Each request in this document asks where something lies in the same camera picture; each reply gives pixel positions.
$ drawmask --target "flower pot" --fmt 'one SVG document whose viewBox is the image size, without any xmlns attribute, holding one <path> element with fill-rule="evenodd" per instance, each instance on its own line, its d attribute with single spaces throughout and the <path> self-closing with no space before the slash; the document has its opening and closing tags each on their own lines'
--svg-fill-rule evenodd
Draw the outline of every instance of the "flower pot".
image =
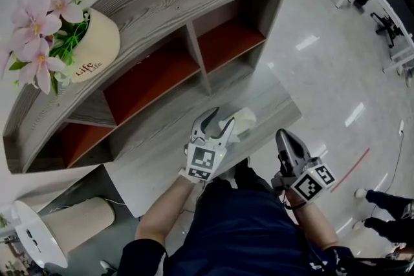
<svg viewBox="0 0 414 276">
<path fill-rule="evenodd" d="M 75 83 L 86 81 L 105 70 L 120 50 L 120 34 L 115 22 L 93 8 L 89 8 L 88 13 L 88 30 L 73 49 L 74 65 L 69 77 Z"/>
</svg>

